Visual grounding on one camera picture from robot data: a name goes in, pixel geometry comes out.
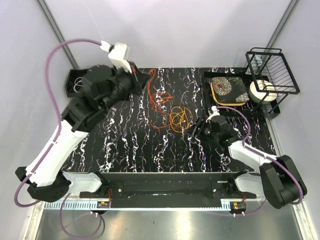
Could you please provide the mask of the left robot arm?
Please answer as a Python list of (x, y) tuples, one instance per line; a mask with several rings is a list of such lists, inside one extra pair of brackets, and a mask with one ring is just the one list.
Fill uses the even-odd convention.
[(128, 60), (126, 44), (100, 41), (98, 46), (107, 52), (112, 66), (95, 65), (87, 70), (80, 92), (63, 111), (56, 110), (58, 125), (45, 147), (30, 165), (15, 171), (35, 203), (53, 203), (72, 193), (97, 198), (112, 194), (109, 181), (100, 173), (65, 172), (62, 166), (108, 110), (130, 95), (141, 94), (151, 76)]

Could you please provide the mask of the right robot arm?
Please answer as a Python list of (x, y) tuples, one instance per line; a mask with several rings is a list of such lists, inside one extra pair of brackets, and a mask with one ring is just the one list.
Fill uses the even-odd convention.
[(187, 133), (209, 144), (219, 154), (227, 154), (256, 171), (256, 175), (242, 171), (232, 177), (227, 185), (230, 197), (236, 199), (251, 193), (264, 197), (275, 209), (281, 209), (300, 204), (307, 194), (291, 157), (268, 154), (243, 142), (234, 130), (229, 129), (224, 116), (199, 117)]

